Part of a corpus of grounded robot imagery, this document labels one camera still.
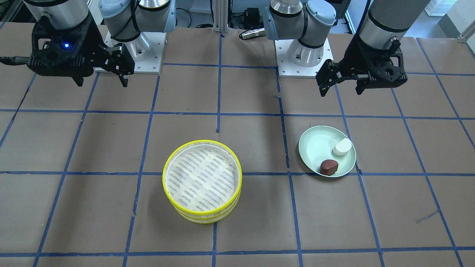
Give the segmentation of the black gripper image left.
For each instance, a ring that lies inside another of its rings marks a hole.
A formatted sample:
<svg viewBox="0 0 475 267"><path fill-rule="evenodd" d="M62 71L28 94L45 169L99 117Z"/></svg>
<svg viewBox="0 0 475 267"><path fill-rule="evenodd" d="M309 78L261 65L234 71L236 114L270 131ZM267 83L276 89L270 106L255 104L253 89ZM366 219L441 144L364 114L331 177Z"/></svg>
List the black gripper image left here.
<svg viewBox="0 0 475 267"><path fill-rule="evenodd" d="M28 67L40 76L70 77L78 87L95 68L119 76L128 86L135 61L125 44L108 47L92 16L71 29L55 29L52 17L41 16L32 31L32 53Z"/></svg>

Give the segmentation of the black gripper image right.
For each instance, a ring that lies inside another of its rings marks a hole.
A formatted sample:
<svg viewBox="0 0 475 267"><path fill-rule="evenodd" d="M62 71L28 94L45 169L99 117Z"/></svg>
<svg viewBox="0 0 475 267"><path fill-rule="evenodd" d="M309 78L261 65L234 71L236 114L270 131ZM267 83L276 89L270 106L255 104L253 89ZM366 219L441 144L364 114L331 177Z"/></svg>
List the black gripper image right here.
<svg viewBox="0 0 475 267"><path fill-rule="evenodd" d="M346 80L355 80L360 96L366 89L397 88L408 81L399 39L390 39L389 49L375 49L361 39L352 39L340 62L324 61L315 79L321 97L329 88Z"/></svg>

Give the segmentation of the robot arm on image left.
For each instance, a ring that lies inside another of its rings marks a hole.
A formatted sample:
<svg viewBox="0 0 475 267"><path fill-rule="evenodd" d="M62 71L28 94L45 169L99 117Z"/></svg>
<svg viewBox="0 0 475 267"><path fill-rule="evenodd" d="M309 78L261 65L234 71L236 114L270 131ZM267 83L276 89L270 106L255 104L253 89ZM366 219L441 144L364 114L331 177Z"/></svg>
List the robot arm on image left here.
<svg viewBox="0 0 475 267"><path fill-rule="evenodd" d="M41 76L70 77L78 86L99 67L126 87L138 57L152 51L145 33L168 33L176 26L174 0L100 0L100 14L116 42L110 47L85 0L24 3L37 22L31 55L22 64Z"/></svg>

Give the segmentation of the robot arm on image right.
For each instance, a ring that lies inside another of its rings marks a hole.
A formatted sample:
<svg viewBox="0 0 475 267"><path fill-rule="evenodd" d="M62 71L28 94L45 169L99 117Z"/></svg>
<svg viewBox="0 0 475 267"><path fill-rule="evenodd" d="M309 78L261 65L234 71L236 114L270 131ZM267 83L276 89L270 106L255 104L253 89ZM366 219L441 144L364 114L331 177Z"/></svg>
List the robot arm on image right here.
<svg viewBox="0 0 475 267"><path fill-rule="evenodd" d="M355 91L396 88L408 80L401 39L425 7L427 0L368 0L357 31L343 59L323 61L315 79L321 96L346 80L357 82ZM263 12L270 40L292 40L288 55L299 66L322 61L324 43L336 21L335 8L325 0L272 0Z"/></svg>

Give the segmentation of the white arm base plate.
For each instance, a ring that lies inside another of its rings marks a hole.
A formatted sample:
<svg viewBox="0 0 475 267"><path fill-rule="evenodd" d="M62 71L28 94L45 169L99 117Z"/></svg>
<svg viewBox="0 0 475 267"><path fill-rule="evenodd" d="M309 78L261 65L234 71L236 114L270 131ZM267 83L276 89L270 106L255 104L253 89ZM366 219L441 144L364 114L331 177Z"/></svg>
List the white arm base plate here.
<svg viewBox="0 0 475 267"><path fill-rule="evenodd" d="M281 78L315 78L323 63L334 59L328 39L311 49L298 40L275 40L275 56Z"/></svg>
<svg viewBox="0 0 475 267"><path fill-rule="evenodd" d="M160 74L165 49L166 33L139 32L134 39L125 39L125 45L135 62L134 74Z"/></svg>

